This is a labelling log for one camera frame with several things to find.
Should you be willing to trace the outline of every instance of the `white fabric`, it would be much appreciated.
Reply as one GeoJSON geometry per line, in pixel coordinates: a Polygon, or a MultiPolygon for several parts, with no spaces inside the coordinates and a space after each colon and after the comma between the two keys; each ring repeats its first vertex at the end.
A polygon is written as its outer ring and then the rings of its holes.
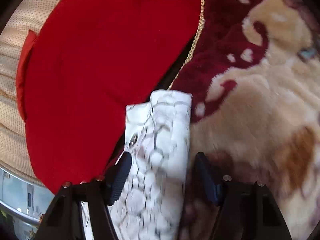
{"type": "Polygon", "coordinates": [[[59,1],[23,0],[0,33],[0,166],[41,185],[27,151],[25,123],[17,109],[15,78],[28,30],[39,33],[59,1]]]}
{"type": "MultiPolygon", "coordinates": [[[[176,238],[190,111],[191,95],[174,90],[155,91],[150,102],[127,106],[124,150],[132,154],[132,167],[119,200],[108,207],[119,240],[176,238]]],[[[86,239],[93,239],[88,203],[82,212],[86,239]]]]}

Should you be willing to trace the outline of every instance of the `red pillow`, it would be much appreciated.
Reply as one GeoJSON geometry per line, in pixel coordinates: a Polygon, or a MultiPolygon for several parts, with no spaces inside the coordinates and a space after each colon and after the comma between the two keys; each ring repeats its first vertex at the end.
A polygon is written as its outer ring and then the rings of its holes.
{"type": "Polygon", "coordinates": [[[196,33],[201,0],[61,0],[26,69],[26,138],[52,191],[103,173],[124,132],[196,33]]]}

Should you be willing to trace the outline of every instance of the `dotted fabric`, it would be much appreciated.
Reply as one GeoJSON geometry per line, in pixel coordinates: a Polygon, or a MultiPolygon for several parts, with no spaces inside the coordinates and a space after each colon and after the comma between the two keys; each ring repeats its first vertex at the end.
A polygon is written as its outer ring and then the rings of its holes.
{"type": "Polygon", "coordinates": [[[25,124],[17,109],[15,76],[28,30],[39,33],[59,1],[23,0],[0,35],[0,165],[38,184],[27,151],[25,124]]]}

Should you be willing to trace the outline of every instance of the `brown stain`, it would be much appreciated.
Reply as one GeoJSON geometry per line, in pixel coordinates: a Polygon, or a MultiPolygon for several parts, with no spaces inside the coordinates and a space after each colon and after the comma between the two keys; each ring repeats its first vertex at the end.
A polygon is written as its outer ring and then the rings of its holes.
{"type": "Polygon", "coordinates": [[[292,135],[291,141],[285,146],[283,153],[286,159],[282,168],[287,173],[291,192],[302,187],[313,162],[315,143],[314,132],[308,127],[303,127],[292,135]]]}

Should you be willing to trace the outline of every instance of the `plush rug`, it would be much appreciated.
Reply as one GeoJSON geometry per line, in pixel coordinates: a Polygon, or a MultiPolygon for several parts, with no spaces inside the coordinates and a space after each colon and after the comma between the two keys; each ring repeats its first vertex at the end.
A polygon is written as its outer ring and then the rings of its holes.
{"type": "MultiPolygon", "coordinates": [[[[307,239],[320,218],[319,51],[302,0],[203,0],[172,86],[193,94],[191,163],[203,151],[233,178],[265,183],[292,239],[307,239]]],[[[205,239],[214,209],[190,191],[180,237],[205,239]]]]}

